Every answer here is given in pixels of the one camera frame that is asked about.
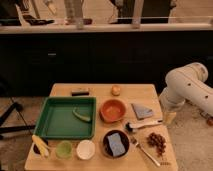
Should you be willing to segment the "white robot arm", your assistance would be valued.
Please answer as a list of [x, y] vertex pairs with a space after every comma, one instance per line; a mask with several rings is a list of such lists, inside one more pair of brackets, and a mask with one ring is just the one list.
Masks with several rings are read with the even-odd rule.
[[189, 100], [197, 105], [206, 118], [213, 118], [213, 88], [205, 84], [208, 70], [198, 62], [169, 71], [165, 77], [166, 87], [159, 96], [163, 111], [163, 123], [169, 125]]

